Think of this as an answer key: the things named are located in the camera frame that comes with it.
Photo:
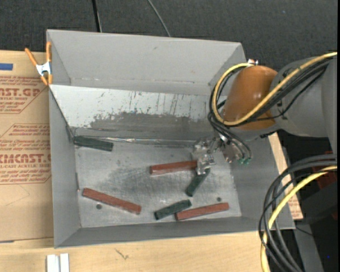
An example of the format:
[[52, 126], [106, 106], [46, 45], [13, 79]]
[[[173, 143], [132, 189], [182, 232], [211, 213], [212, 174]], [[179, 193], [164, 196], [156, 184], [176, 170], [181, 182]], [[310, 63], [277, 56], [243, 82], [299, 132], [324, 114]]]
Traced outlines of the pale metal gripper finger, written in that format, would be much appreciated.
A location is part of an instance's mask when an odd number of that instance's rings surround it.
[[214, 139], [201, 139], [193, 146], [191, 155], [193, 160], [198, 160], [203, 155], [211, 155], [214, 153], [215, 140]]
[[203, 154], [197, 159], [196, 173], [197, 175], [204, 175], [211, 166], [215, 165], [215, 158], [213, 154]]

